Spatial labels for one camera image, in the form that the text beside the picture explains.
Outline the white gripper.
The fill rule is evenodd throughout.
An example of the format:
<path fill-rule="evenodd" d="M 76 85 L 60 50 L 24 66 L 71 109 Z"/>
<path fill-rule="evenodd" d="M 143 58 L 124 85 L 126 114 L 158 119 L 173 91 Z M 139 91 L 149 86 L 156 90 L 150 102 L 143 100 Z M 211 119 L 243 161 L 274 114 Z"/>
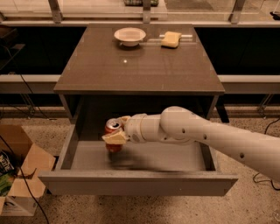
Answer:
<path fill-rule="evenodd" d="M 106 144 L 126 144 L 129 140 L 135 144 L 145 143 L 144 137 L 141 131 L 142 120 L 146 117 L 146 114 L 137 114 L 130 117 L 129 115 L 122 116 L 121 120 L 124 125 L 124 131 L 122 129 L 115 129 L 101 138 Z"/>

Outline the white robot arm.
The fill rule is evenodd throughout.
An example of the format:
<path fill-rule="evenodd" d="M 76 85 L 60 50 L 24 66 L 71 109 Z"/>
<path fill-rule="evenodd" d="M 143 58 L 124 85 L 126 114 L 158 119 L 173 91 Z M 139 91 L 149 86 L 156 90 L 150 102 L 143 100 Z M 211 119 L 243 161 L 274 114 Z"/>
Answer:
<path fill-rule="evenodd" d="M 159 115 L 137 114 L 107 121 L 102 136 L 109 145 L 160 142 L 200 142 L 268 178 L 280 181 L 280 138 L 211 122 L 181 107 L 166 108 Z"/>

